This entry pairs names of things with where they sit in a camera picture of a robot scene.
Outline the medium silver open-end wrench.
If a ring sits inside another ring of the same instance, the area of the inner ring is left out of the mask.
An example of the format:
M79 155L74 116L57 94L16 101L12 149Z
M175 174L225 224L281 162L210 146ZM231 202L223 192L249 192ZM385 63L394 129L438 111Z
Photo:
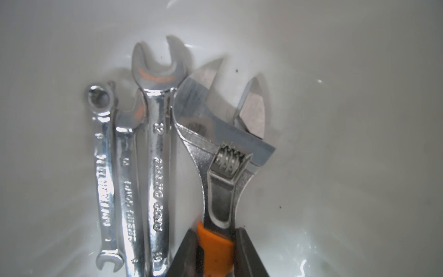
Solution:
M147 106L147 239L148 274L163 277L170 267L170 143L173 96L186 77L184 62L171 54L166 70L156 72L148 66L143 44L132 54L132 76Z

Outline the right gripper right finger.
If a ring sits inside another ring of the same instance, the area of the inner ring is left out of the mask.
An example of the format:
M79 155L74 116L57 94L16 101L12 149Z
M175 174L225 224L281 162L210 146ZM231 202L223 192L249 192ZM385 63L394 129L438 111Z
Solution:
M247 231L242 227L235 230L234 276L269 277Z

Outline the orange handled adjustable wrench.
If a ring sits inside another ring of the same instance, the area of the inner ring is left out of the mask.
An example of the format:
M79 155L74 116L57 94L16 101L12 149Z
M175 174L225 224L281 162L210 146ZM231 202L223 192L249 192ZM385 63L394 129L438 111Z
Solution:
M226 277L233 272L240 197L275 151L264 141L265 104L256 78L248 82L232 122L209 109L207 97L221 64L214 60L193 71L173 101L175 129L196 165L203 192L197 237L205 277Z

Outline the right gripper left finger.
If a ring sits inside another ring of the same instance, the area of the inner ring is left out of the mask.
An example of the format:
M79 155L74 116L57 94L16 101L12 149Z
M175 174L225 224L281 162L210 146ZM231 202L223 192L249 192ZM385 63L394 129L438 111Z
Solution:
M166 277L202 277L203 249L198 243L197 233L189 229L171 262Z

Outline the white plastic storage box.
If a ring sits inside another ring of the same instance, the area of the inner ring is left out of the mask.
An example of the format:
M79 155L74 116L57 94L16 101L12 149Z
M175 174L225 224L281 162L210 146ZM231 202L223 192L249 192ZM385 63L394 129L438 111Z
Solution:
M441 1L2 1L1 275L111 277L87 85L133 105L150 66L223 58L225 121L257 77L275 153L236 222L273 277L443 274Z

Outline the small silver ring wrench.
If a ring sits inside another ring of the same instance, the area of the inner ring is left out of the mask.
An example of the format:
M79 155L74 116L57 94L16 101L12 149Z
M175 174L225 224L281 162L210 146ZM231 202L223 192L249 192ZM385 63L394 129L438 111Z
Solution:
M93 167L98 203L100 251L96 266L102 270L106 263L119 271L124 258L118 246L118 223L114 185L114 118L118 98L115 82L93 83L85 89L85 103L91 113L93 131Z

